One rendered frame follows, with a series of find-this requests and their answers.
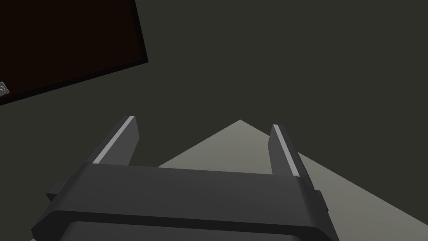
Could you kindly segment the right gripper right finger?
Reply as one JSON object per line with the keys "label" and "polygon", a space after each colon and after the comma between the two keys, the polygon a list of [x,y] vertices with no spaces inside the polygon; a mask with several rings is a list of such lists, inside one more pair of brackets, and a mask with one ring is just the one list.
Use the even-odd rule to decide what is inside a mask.
{"label": "right gripper right finger", "polygon": [[283,125],[272,125],[268,153],[272,174],[308,178],[302,159]]}

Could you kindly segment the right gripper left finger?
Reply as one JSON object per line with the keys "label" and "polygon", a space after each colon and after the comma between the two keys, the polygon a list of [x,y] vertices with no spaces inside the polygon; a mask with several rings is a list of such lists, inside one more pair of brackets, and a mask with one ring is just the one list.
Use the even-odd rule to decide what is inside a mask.
{"label": "right gripper left finger", "polygon": [[139,140],[135,116],[124,116],[91,154],[91,163],[128,166]]}

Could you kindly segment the dark brown door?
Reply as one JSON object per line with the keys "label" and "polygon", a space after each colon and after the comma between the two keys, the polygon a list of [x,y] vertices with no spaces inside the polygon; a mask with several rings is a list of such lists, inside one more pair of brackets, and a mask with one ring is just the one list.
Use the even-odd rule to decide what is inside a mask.
{"label": "dark brown door", "polygon": [[0,105],[147,62],[136,0],[0,0]]}

